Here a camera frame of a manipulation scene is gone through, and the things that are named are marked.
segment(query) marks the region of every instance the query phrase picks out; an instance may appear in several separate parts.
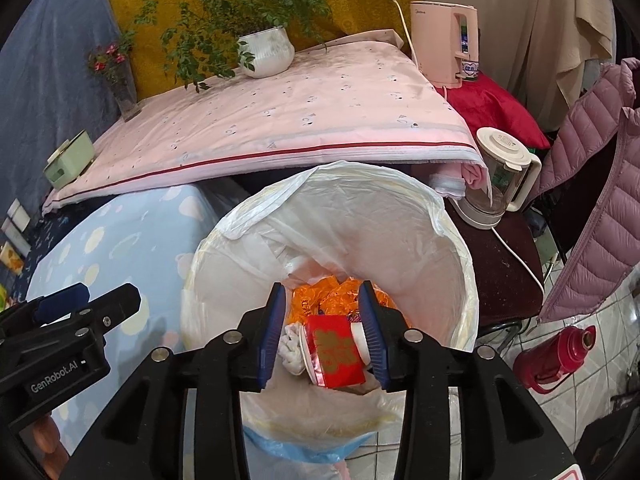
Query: glass blender jug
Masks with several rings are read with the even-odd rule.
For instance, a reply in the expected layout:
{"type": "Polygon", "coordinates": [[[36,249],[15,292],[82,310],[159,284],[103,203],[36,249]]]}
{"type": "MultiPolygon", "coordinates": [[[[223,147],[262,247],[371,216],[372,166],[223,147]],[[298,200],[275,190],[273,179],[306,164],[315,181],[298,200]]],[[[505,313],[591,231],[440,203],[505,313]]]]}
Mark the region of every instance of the glass blender jug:
{"type": "Polygon", "coordinates": [[[462,219],[479,229],[490,229],[505,211],[522,207],[542,164],[518,139],[496,128],[480,128],[476,142],[489,172],[493,201],[482,189],[466,188],[465,197],[453,202],[462,219]]]}

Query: blue polka dot fabric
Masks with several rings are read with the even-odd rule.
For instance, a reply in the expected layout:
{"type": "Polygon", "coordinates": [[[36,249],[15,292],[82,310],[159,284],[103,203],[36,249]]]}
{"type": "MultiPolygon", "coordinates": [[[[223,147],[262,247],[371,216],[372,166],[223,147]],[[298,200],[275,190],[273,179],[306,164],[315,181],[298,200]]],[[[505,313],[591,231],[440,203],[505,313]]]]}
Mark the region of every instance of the blue polka dot fabric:
{"type": "Polygon", "coordinates": [[[83,282],[91,299],[132,283],[140,310],[106,335],[111,372],[53,411],[73,452],[143,358],[157,346],[183,351],[180,294],[193,253],[247,193],[231,179],[117,196],[77,225],[38,264],[28,300],[83,282]]]}

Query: red box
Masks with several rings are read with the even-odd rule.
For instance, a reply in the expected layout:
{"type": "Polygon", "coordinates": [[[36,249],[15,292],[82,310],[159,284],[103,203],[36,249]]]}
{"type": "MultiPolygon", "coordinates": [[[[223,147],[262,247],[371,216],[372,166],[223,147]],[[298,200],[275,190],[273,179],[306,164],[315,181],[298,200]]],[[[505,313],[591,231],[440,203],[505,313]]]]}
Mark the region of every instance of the red box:
{"type": "Polygon", "coordinates": [[[309,316],[305,338],[318,386],[340,388],[365,382],[364,363],[347,316],[309,316]]]}

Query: white flower pot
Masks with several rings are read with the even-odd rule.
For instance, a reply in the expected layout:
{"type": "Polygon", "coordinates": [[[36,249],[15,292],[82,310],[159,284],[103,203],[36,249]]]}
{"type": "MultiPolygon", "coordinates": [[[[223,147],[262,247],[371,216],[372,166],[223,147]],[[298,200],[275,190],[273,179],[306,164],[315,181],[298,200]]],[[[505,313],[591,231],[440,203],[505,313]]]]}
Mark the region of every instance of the white flower pot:
{"type": "Polygon", "coordinates": [[[241,71],[250,77],[261,78],[279,74],[289,68],[293,61],[295,50],[289,41],[287,31],[282,27],[248,34],[238,41],[246,42],[240,45],[240,52],[249,51],[255,56],[251,62],[255,70],[249,70],[240,63],[241,71]]]}

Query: orange plastic packaging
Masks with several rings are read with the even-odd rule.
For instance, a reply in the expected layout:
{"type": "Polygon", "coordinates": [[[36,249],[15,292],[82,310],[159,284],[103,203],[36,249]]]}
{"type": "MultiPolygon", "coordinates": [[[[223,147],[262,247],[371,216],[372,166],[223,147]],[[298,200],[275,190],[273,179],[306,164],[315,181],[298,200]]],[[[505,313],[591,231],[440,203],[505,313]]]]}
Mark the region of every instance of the orange plastic packaging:
{"type": "MultiPolygon", "coordinates": [[[[297,321],[305,323],[307,316],[353,316],[358,312],[358,289],[362,280],[348,278],[339,283],[335,276],[323,278],[315,285],[302,285],[293,291],[291,311],[287,324],[297,321]]],[[[373,284],[376,298],[382,306],[398,308],[389,295],[373,284]]]]}

